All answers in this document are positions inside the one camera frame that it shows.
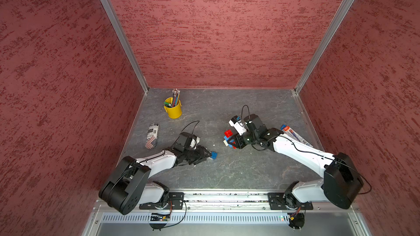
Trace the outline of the dark blue square lego brick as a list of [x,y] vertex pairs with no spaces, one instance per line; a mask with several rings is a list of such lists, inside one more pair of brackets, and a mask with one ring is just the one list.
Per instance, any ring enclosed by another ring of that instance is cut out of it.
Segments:
[[211,152],[211,159],[215,160],[217,158],[217,153],[216,152]]

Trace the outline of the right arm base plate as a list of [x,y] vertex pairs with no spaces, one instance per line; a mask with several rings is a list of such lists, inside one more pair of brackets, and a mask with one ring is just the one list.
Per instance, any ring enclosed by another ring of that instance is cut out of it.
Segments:
[[291,193],[286,196],[284,193],[268,193],[268,202],[271,210],[287,210],[297,211],[300,210],[313,210],[311,202],[299,202]]

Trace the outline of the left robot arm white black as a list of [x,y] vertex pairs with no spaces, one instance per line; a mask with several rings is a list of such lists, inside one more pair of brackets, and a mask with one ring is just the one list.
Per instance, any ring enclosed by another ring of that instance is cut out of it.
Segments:
[[216,152],[198,145],[194,149],[168,147],[146,158],[124,157],[99,190],[98,197],[122,215],[137,206],[152,204],[166,208],[170,203],[170,189],[149,178],[177,166],[197,165],[207,159],[215,159]]

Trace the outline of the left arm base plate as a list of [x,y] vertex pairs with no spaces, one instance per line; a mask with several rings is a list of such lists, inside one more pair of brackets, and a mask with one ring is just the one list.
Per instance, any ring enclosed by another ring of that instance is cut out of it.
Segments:
[[184,193],[182,192],[164,192],[157,203],[144,203],[139,205],[141,210],[182,210],[184,203]]

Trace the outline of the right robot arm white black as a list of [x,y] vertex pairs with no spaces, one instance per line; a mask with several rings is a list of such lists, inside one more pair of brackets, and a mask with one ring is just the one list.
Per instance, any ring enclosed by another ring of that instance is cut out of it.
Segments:
[[318,174],[318,180],[295,181],[285,190],[283,201],[291,210],[313,202],[330,202],[341,209],[349,209],[364,186],[362,175],[348,155],[317,150],[275,128],[260,136],[257,131],[234,134],[226,142],[237,149],[260,145],[263,150],[285,155]]

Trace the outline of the light blue long lego brick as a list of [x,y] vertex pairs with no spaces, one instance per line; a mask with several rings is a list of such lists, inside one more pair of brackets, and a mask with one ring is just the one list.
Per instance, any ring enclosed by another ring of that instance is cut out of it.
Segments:
[[233,146],[235,146],[234,138],[231,138],[231,137],[227,138],[226,136],[224,136],[224,140],[227,141],[230,148],[233,148]]

